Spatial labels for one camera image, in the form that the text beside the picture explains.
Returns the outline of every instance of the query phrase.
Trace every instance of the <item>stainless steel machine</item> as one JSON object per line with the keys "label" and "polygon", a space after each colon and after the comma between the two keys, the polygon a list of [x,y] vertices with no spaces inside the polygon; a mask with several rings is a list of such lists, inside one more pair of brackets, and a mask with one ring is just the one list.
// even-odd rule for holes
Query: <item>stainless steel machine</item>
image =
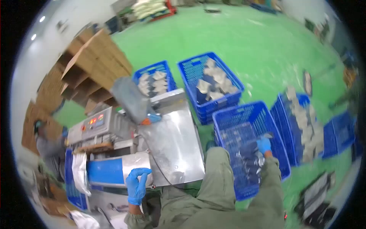
{"label": "stainless steel machine", "polygon": [[159,122],[136,126],[123,111],[115,112],[109,107],[69,130],[68,144],[73,153],[87,152],[86,170],[92,189],[90,197],[75,190],[72,153],[66,153],[66,190],[71,203],[89,210],[89,202],[97,198],[93,197],[95,190],[123,191],[126,177],[137,167],[152,170],[146,187],[203,179],[203,151],[184,90],[150,100],[162,116]]}
{"label": "stainless steel machine", "polygon": [[[74,154],[87,153],[90,185],[125,188],[132,169],[151,168],[148,153],[136,152],[136,131],[136,125],[112,107],[70,128],[69,147]],[[146,185],[152,183],[149,174]]]}

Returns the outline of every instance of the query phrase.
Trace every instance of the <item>gloved hand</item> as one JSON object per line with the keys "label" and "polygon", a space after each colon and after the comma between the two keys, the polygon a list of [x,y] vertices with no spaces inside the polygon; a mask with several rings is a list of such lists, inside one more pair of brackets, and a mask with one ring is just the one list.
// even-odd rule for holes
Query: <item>gloved hand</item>
{"label": "gloved hand", "polygon": [[130,174],[126,178],[127,192],[128,192],[128,202],[133,205],[140,205],[142,198],[146,194],[146,180],[148,174],[152,171],[148,168],[137,168],[131,170]]}
{"label": "gloved hand", "polygon": [[258,150],[262,154],[264,154],[267,150],[271,150],[271,142],[268,138],[263,137],[260,140],[257,140]]}

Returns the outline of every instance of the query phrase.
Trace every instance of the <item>person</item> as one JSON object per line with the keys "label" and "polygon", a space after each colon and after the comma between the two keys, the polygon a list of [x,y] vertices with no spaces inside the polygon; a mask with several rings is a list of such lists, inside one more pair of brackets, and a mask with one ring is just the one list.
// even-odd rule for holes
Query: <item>person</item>
{"label": "person", "polygon": [[56,141],[47,139],[46,123],[41,120],[34,122],[34,137],[37,150],[40,153],[46,167],[52,172],[59,182],[65,181],[65,138],[67,130]]}
{"label": "person", "polygon": [[[197,197],[174,186],[162,188],[157,228],[284,228],[279,162],[272,155],[269,139],[262,138],[257,145],[265,163],[259,192],[246,211],[235,211],[234,176],[228,151],[212,147],[207,152],[206,172]],[[139,206],[146,193],[149,173],[151,170],[147,168],[133,169],[126,178],[129,211],[124,222],[129,229],[152,228]]]}

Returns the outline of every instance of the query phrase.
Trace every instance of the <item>plastic bag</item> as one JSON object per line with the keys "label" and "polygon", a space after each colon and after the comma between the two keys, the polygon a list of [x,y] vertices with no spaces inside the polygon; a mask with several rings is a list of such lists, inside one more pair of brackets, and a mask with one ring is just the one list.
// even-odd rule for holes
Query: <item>plastic bag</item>
{"label": "plastic bag", "polygon": [[71,211],[70,214],[79,229],[100,229],[98,221],[92,216],[80,211]]}
{"label": "plastic bag", "polygon": [[74,177],[75,187],[79,192],[91,196],[87,184],[86,174],[86,153],[76,153],[72,159],[72,175]]}

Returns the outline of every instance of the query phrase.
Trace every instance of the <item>control panel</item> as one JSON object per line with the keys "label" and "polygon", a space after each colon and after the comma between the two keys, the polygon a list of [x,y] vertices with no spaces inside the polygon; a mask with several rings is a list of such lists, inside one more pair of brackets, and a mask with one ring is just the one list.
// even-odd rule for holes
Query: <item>control panel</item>
{"label": "control panel", "polygon": [[120,140],[129,140],[134,129],[135,126],[127,118],[109,107],[70,128],[68,140],[74,144],[106,134],[117,136]]}
{"label": "control panel", "polygon": [[97,117],[91,117],[90,119],[87,119],[84,123],[85,130],[93,130],[94,128],[102,126],[104,124],[104,116],[105,114],[102,113],[97,115]]}
{"label": "control panel", "polygon": [[81,126],[83,139],[104,134],[109,128],[110,119],[111,110],[106,109],[84,120]]}

